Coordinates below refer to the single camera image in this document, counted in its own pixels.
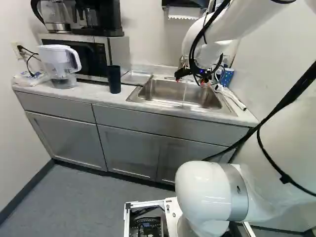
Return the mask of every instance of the gray carpet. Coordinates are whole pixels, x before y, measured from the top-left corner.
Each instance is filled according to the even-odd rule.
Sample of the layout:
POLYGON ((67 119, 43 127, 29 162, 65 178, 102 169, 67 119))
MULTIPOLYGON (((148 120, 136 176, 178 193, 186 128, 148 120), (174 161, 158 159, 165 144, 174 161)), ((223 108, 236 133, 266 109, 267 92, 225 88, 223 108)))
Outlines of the gray carpet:
POLYGON ((125 202, 173 196, 174 192, 56 165, 0 226, 0 237, 122 237, 125 202))

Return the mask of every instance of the stainless steel sink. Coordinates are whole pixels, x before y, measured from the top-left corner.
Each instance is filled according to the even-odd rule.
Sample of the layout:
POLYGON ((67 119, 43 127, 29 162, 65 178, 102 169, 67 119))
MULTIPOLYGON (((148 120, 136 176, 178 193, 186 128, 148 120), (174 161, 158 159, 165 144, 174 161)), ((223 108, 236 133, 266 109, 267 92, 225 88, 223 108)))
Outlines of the stainless steel sink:
POLYGON ((163 77, 153 77, 143 87, 137 87, 127 101, 193 111, 234 113, 222 95, 215 94, 212 88, 163 77))

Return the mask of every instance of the paper towel dispenser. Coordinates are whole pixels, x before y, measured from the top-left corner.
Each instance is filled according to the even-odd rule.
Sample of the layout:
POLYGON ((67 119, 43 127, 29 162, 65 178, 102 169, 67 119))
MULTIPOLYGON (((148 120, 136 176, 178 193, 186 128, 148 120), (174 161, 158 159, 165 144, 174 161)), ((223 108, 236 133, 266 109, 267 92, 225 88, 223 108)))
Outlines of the paper towel dispenser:
POLYGON ((198 20, 208 8, 210 0, 162 0, 168 19, 198 20))
POLYGON ((209 0, 162 0, 162 7, 183 6, 207 8, 209 0))

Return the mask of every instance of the robotic arm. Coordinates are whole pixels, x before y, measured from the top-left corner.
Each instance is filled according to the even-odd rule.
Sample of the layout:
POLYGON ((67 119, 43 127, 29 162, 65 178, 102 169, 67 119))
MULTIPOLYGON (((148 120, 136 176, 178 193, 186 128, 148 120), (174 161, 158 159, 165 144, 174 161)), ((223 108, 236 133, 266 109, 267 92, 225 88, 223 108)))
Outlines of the robotic arm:
MULTIPOLYGON (((203 38, 199 40, 196 64, 209 68, 229 41, 251 33, 292 2, 233 0, 205 32, 207 44, 203 38)), ((306 3, 316 13, 316 1, 306 0, 306 3)), ((185 57, 189 56, 203 23, 204 18, 196 21, 185 36, 182 44, 185 57)), ((261 127, 261 138, 274 162, 315 194, 314 108, 314 100, 295 101, 286 106, 261 127)), ((229 221, 263 222, 295 205, 316 202, 315 195, 280 179, 280 173, 259 148, 256 134, 244 143, 235 162, 242 165, 190 161, 178 169, 175 187, 183 212, 178 222, 178 236, 219 237, 225 233, 229 221), (195 235, 188 234, 188 227, 195 235)))
MULTIPOLYGON (((296 0, 233 0, 205 32, 206 43, 203 38, 198 41, 194 55, 195 64, 201 69, 209 69, 233 40, 253 32, 294 1, 296 0)), ((316 13, 316 1, 306 2, 316 13)), ((188 58, 192 43, 213 14, 200 18, 189 28, 182 42, 182 55, 183 59, 186 59, 184 67, 190 68, 188 58)), ((186 72, 194 73, 192 65, 191 71, 186 72)), ((175 73, 176 78, 182 76, 185 74, 175 73)))

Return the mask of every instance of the black tumbler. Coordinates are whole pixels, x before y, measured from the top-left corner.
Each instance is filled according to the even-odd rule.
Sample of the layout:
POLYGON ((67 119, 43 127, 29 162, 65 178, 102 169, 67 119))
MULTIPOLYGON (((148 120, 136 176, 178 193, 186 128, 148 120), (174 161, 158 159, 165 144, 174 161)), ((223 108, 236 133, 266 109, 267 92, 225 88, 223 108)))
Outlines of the black tumbler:
POLYGON ((120 93, 120 66, 108 66, 108 80, 110 92, 112 94, 120 93))

